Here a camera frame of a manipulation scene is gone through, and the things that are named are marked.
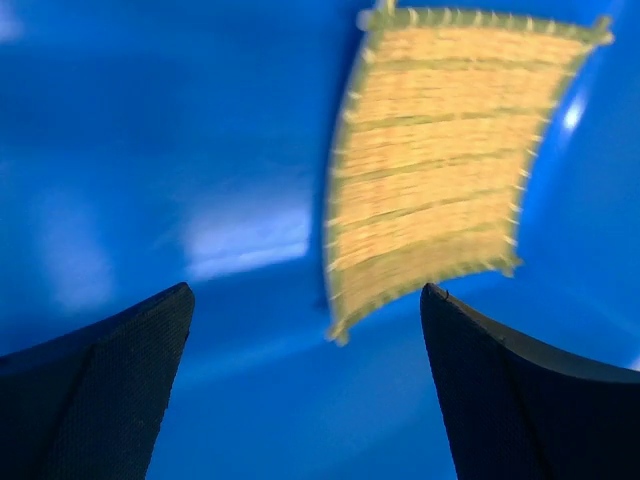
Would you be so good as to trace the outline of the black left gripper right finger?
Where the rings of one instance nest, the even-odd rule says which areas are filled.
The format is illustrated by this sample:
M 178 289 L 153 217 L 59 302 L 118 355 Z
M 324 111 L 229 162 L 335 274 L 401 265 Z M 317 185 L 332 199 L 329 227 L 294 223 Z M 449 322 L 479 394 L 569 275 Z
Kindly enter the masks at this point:
M 537 340 L 432 283 L 420 315 L 458 478 L 638 478 L 638 372 Z

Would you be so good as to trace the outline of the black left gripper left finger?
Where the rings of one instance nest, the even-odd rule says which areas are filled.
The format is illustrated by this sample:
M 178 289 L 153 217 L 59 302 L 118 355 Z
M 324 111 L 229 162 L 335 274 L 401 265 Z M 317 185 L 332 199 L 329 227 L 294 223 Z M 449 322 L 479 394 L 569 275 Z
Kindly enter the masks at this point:
M 3 356 L 2 478 L 145 478 L 194 306 L 179 283 Z

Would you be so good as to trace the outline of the square bamboo woven tray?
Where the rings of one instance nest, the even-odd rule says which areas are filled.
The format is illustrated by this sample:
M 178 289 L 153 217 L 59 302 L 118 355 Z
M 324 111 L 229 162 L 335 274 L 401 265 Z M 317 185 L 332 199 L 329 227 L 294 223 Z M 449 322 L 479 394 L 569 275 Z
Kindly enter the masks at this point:
M 339 344 L 376 309 L 484 271 L 511 275 L 540 146 L 611 19 L 481 9 L 363 15 L 328 166 L 324 264 Z

